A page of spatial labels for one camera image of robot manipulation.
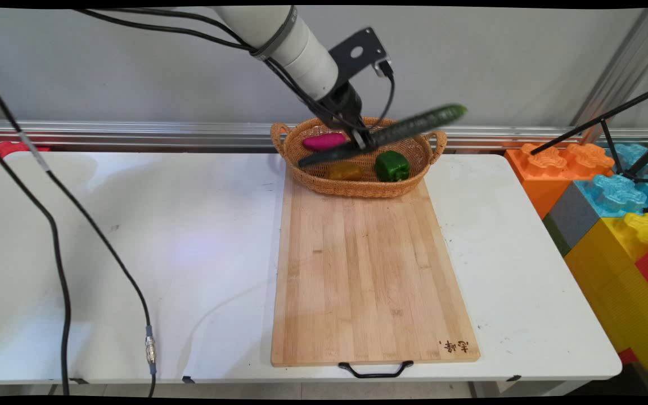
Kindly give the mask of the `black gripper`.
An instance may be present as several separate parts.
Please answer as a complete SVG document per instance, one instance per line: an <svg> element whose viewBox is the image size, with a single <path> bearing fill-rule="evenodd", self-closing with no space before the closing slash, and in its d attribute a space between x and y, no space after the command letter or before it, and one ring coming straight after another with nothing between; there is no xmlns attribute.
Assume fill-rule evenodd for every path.
<svg viewBox="0 0 648 405"><path fill-rule="evenodd" d="M362 100L350 82L333 89L316 106L316 117L332 130L350 135L360 151L366 152L368 145L376 145L376 130L363 122Z"/></svg>

